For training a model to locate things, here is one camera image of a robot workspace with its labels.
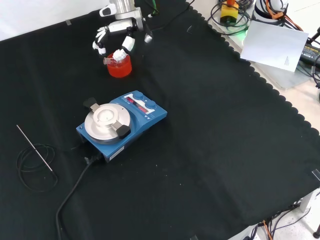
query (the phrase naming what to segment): red liquid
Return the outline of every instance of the red liquid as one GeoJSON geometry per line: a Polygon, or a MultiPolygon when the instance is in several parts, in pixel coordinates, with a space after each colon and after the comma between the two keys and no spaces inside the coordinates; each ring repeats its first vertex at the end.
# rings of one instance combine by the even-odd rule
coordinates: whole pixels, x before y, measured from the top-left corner
{"type": "Polygon", "coordinates": [[[112,61],[111,63],[108,63],[106,67],[108,68],[110,75],[115,78],[128,76],[132,71],[130,56],[127,55],[125,59],[120,62],[112,61]]]}

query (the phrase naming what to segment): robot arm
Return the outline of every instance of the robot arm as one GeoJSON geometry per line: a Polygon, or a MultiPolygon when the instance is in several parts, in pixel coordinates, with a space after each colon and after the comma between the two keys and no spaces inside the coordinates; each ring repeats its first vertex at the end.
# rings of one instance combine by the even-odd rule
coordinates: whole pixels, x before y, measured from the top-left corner
{"type": "Polygon", "coordinates": [[[146,20],[142,17],[139,7],[135,7],[134,0],[110,0],[110,4],[99,11],[101,17],[115,15],[116,21],[98,29],[92,48],[98,50],[100,57],[107,56],[106,44],[108,37],[118,34],[126,34],[124,42],[119,50],[113,53],[113,58],[120,61],[130,55],[135,39],[133,33],[136,31],[146,32],[144,41],[149,43],[153,39],[146,20]]]}

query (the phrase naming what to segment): yellow device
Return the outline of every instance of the yellow device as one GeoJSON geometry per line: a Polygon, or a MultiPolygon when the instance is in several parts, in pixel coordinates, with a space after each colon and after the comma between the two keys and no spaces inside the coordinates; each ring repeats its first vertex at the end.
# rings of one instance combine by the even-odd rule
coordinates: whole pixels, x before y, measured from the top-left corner
{"type": "Polygon", "coordinates": [[[238,8],[239,8],[238,3],[236,3],[235,0],[227,0],[227,1],[224,1],[223,3],[229,6],[224,4],[221,6],[220,23],[226,23],[226,24],[236,23],[237,17],[238,17],[238,8]]]}

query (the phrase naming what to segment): paper sheet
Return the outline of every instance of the paper sheet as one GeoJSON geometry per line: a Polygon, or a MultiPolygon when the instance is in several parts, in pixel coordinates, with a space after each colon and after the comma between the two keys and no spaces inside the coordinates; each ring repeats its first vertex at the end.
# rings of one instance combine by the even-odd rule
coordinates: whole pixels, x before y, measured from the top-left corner
{"type": "Polygon", "coordinates": [[[252,21],[241,58],[294,72],[308,33],[252,21]]]}

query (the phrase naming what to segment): white wall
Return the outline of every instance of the white wall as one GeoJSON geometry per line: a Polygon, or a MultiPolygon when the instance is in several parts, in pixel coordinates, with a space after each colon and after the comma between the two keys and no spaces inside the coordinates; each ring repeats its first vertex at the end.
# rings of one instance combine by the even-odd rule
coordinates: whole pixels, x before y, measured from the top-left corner
{"type": "Polygon", "coordinates": [[[0,41],[103,8],[109,0],[0,0],[0,41]]]}

